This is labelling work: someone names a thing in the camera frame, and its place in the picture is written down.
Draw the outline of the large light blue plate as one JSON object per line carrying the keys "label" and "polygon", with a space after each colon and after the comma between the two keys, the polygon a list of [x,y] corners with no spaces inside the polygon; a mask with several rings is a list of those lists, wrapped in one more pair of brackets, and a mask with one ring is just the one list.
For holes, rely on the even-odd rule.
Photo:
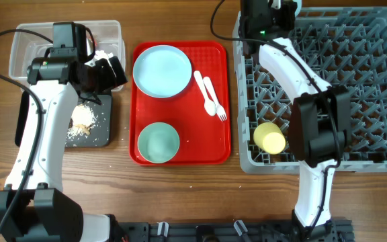
{"label": "large light blue plate", "polygon": [[168,98],[181,93],[189,84],[192,65],[187,55],[169,45],[147,48],[134,62],[134,82],[144,94]]}

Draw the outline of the white plastic fork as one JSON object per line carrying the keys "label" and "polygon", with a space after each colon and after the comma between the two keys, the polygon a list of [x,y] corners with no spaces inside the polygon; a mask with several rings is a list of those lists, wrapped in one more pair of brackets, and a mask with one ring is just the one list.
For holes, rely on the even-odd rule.
{"label": "white plastic fork", "polygon": [[223,122],[227,120],[226,111],[224,110],[223,106],[218,101],[214,86],[212,84],[212,81],[209,77],[203,78],[204,85],[206,86],[206,89],[208,90],[210,96],[212,97],[212,100],[216,106],[216,114],[219,117],[219,119]]}

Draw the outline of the rice and food scraps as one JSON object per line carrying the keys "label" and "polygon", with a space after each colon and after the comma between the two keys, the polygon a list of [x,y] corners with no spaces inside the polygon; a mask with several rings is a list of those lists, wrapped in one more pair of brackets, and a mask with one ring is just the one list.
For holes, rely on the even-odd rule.
{"label": "rice and food scraps", "polygon": [[97,118],[89,106],[83,104],[76,106],[70,119],[67,137],[89,136],[96,121]]}

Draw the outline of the green bowl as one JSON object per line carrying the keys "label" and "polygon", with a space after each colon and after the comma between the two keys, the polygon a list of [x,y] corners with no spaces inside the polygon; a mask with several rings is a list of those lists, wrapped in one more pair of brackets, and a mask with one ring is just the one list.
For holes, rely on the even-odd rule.
{"label": "green bowl", "polygon": [[180,137],[172,125],[155,122],[140,132],[136,146],[146,161],[162,164],[176,156],[180,147]]}

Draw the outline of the small white tissue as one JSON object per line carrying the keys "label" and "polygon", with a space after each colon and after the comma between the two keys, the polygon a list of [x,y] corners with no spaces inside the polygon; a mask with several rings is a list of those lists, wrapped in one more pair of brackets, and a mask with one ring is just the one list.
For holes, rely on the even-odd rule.
{"label": "small white tissue", "polygon": [[96,61],[99,61],[99,60],[104,58],[105,60],[107,60],[109,62],[110,58],[113,56],[114,55],[111,52],[106,53],[104,50],[96,50],[93,60],[96,62]]}

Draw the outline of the white plastic spoon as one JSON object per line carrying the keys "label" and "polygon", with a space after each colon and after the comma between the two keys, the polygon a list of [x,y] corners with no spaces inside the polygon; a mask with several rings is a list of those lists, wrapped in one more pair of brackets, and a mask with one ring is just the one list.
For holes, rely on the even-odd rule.
{"label": "white plastic spoon", "polygon": [[206,87],[204,85],[204,80],[199,71],[194,71],[193,72],[194,79],[196,80],[196,83],[203,95],[204,98],[204,109],[207,112],[208,115],[210,116],[215,116],[216,115],[216,106],[214,102],[208,97],[208,93],[206,91]]}

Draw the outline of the yellow plastic cup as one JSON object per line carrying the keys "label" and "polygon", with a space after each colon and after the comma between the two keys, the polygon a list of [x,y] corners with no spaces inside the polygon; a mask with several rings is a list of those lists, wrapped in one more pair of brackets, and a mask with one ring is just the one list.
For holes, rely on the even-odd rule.
{"label": "yellow plastic cup", "polygon": [[265,152],[276,155],[281,153],[286,147],[286,139],[280,128],[272,123],[265,122],[254,130],[254,143]]}

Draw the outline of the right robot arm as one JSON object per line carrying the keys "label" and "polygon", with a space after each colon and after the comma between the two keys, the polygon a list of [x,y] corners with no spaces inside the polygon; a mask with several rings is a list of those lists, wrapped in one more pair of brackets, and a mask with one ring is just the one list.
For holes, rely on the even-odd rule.
{"label": "right robot arm", "polygon": [[289,148],[300,162],[300,189],[293,211],[300,241],[329,235],[333,175],[350,143],[350,96],[319,77],[295,50],[295,1],[241,1],[239,36],[246,54],[267,70],[292,103]]}

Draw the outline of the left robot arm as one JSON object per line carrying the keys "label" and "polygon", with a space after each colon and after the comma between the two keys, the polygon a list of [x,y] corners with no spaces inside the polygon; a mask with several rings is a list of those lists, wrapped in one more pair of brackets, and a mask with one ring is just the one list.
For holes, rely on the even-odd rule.
{"label": "left robot arm", "polygon": [[0,191],[0,237],[6,241],[125,241],[112,214],[85,214],[62,192],[62,158],[71,115],[84,87],[127,82],[117,57],[94,67],[76,57],[35,58],[25,92],[28,117],[17,161]]}

